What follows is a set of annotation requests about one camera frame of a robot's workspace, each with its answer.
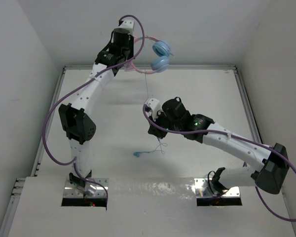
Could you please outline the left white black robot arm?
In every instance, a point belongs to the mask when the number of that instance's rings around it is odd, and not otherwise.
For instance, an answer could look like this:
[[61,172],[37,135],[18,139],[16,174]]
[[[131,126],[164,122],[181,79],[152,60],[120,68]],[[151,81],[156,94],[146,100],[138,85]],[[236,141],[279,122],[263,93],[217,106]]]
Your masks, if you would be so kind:
[[71,156],[74,160],[69,180],[82,189],[86,186],[86,179],[92,174],[88,152],[90,140],[96,132],[95,122],[91,118],[95,102],[122,67],[121,63],[132,58],[133,55],[133,31],[115,28],[109,43],[95,59],[87,80],[88,85],[75,93],[74,100],[59,107],[61,125],[69,140]]

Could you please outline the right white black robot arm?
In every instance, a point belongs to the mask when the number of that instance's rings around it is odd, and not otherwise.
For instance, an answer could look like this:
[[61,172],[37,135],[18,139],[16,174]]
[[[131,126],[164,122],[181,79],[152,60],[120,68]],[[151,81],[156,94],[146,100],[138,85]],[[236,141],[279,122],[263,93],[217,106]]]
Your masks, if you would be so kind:
[[191,114],[176,97],[163,105],[155,98],[146,100],[143,112],[149,122],[148,133],[163,139],[168,133],[218,148],[246,163],[237,169],[218,168],[207,178],[207,189],[214,196],[222,196],[235,186],[256,186],[277,195],[289,170],[287,150],[277,143],[268,146],[255,143],[225,129],[202,114]]

